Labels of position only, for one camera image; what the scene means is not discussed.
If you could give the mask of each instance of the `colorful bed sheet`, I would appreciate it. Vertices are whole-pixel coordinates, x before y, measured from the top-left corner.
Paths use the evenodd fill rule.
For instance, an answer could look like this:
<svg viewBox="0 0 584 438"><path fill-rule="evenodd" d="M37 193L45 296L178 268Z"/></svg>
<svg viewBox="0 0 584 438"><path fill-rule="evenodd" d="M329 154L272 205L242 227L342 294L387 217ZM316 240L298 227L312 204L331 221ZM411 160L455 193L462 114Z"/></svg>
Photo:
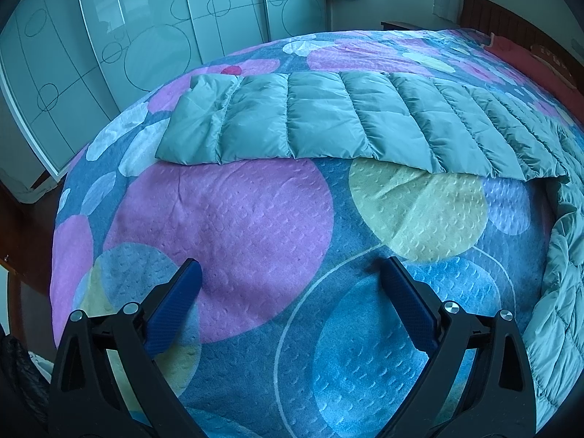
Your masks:
<svg viewBox="0 0 584 438"><path fill-rule="evenodd" d="M72 162L59 203L51 303L69 313L141 301L187 257L203 288L157 363L210 438L375 436L424 364L379 288L397 255L442 300L523 332L541 291L554 214L543 181L429 174L373 159L180 166L154 153L195 73L378 70L507 93L569 128L567 110L481 47L483 34L350 31L268 43L196 69L104 128ZM112 356L128 408L143 419ZM440 420L454 410L468 352Z"/></svg>

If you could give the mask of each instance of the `bed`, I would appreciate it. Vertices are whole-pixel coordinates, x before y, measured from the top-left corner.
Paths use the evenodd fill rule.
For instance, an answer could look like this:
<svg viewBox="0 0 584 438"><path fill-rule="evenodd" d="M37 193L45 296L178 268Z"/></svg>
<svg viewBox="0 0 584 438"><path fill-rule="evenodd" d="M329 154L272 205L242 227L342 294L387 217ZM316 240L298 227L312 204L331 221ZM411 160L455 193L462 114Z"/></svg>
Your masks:
<svg viewBox="0 0 584 438"><path fill-rule="evenodd" d="M53 247L55 340L72 310L115 312L194 257L203 289L157 363L209 436L374 436L427 357L379 303L372 265L396 254L442 300L484 315L508 309L523 332L556 220L542 181L431 175L372 159L181 166L154 154L192 75L306 70L409 72L497 89L584 147L567 109L486 52L488 42L475 30L299 36L219 59L135 103L66 178ZM129 410L144 419L112 360ZM469 351L441 420L471 361ZM549 415L538 415L540 426Z"/></svg>

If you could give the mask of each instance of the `headboard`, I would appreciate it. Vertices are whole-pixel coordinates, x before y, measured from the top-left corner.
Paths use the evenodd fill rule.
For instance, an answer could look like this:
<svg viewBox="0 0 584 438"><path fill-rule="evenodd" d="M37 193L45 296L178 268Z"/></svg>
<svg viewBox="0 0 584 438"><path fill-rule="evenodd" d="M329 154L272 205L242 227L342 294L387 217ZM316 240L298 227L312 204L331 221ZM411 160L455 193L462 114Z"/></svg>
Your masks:
<svg viewBox="0 0 584 438"><path fill-rule="evenodd" d="M489 0L464 0L460 26L485 34L495 33L530 51L531 45L541 44L564 61L578 90L584 94L584 66L562 45L514 12Z"/></svg>

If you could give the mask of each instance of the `blue textured grip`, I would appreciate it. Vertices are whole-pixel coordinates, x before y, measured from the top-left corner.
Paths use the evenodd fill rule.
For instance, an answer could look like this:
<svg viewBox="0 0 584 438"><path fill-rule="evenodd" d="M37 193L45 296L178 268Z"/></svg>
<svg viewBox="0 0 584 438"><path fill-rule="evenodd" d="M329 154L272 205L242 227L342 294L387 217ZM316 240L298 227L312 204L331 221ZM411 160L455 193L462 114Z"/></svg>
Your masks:
<svg viewBox="0 0 584 438"><path fill-rule="evenodd" d="M395 257L381 264L381 286L391 300L414 347L431 356L438 349L438 324L414 288L414 280Z"/></svg>
<svg viewBox="0 0 584 438"><path fill-rule="evenodd" d="M186 315L201 290L203 272L192 261L148 320L144 349L151 358L166 351L183 325Z"/></svg>

